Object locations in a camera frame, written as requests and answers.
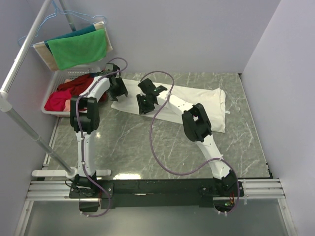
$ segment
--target white plastic basket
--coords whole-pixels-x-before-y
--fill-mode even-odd
[[[63,84],[66,79],[74,80],[80,75],[99,72],[100,68],[98,66],[92,65],[77,65],[75,67],[69,68],[67,70],[59,70],[54,73],[54,77],[50,82],[50,85],[45,94],[43,103],[41,105],[41,110],[43,113],[52,114],[58,117],[69,117],[70,112],[51,112],[45,110],[46,102],[49,96],[55,92],[60,84]]]

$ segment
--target white towel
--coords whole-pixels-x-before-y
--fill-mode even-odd
[[[139,107],[136,98],[136,95],[141,91],[141,89],[138,87],[139,82],[136,80],[125,79],[123,79],[123,81],[128,91],[128,97],[119,97],[119,102],[113,102],[111,107],[122,112],[139,114]],[[162,85],[167,89],[171,88],[171,85],[160,83],[154,84],[156,87]],[[217,88],[215,90],[207,90],[174,86],[172,94],[192,104],[201,103],[204,106],[210,120],[211,130],[222,133],[225,132],[225,92],[222,89]],[[153,117],[155,112],[157,112],[157,110],[160,108],[160,105],[155,105],[156,108],[154,111],[142,116]],[[183,124],[182,117],[178,116],[166,107],[162,109],[157,118]]]

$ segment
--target gray marble tabletop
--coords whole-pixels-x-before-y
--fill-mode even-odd
[[[139,80],[144,73],[124,73],[124,79]],[[175,84],[197,89],[221,88],[226,93],[225,133],[213,132],[215,142],[238,177],[269,177],[243,87],[236,73],[172,73]],[[170,84],[163,74],[149,76],[153,82]],[[112,109],[112,102],[100,104],[100,125],[95,138],[97,169],[110,169],[109,178],[179,178],[164,171],[154,160],[149,146],[151,118]],[[187,139],[183,126],[156,120],[153,145],[159,159],[171,170],[183,173],[205,161],[197,145]],[[77,166],[77,141],[69,118],[59,122],[55,151],[71,166]],[[50,170],[60,166],[51,160]],[[210,166],[184,178],[212,177]]]

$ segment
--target blue hanger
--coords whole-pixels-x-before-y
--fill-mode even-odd
[[[39,32],[39,30],[41,29],[41,27],[43,26],[43,24],[45,24],[45,22],[46,22],[47,20],[56,17],[58,13],[61,14],[61,15],[66,15],[66,14],[73,15],[73,16],[75,16],[75,17],[78,17],[78,18],[80,18],[80,19],[82,19],[82,20],[85,20],[85,21],[89,22],[91,25],[93,25],[93,24],[95,24],[95,23],[99,23],[99,22],[93,22],[93,23],[91,23],[89,19],[83,18],[83,17],[81,17],[81,16],[87,16],[87,17],[89,17],[90,19],[94,19],[95,17],[102,17],[103,20],[101,20],[101,21],[103,21],[104,24],[106,24],[106,22],[107,22],[106,17],[105,17],[105,16],[102,16],[102,15],[90,16],[90,15],[88,15],[88,14],[84,14],[84,13],[80,13],[80,12],[76,12],[76,11],[70,11],[70,10],[61,11],[60,8],[56,5],[56,3],[55,3],[54,0],[52,0],[52,4],[53,4],[53,6],[54,6],[54,8],[55,8],[55,13],[48,15],[48,16],[44,19],[44,21],[43,21],[43,22],[40,24],[40,26],[38,27],[37,34],[35,35],[35,37],[38,36],[38,32]],[[25,39],[25,38],[26,38],[26,35],[23,36],[22,38],[19,38],[19,39],[18,39],[18,44],[19,44],[19,46],[22,46],[22,44],[21,44],[20,41],[21,41],[22,39]]]

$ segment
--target gray floor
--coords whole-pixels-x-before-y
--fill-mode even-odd
[[[241,201],[228,217],[197,206],[116,208],[99,218],[78,202],[34,202],[26,236],[287,236],[277,200]]]
[[[214,132],[215,142],[223,157],[235,168],[239,177],[269,177],[243,87],[235,73],[172,73],[175,84],[197,89],[221,88],[226,93],[226,133]],[[139,80],[143,73],[124,73],[125,79]],[[154,82],[169,84],[163,74],[150,76]],[[96,135],[96,167],[112,170],[111,178],[178,178],[164,171],[153,159],[149,147],[151,118],[120,112],[100,105],[100,126]],[[153,133],[159,158],[174,171],[187,172],[205,161],[196,144],[184,135],[183,126],[157,120]],[[57,153],[71,166],[77,166],[77,141],[68,118],[62,118],[54,145]],[[50,170],[59,170],[53,160]],[[209,166],[190,176],[212,177]]]

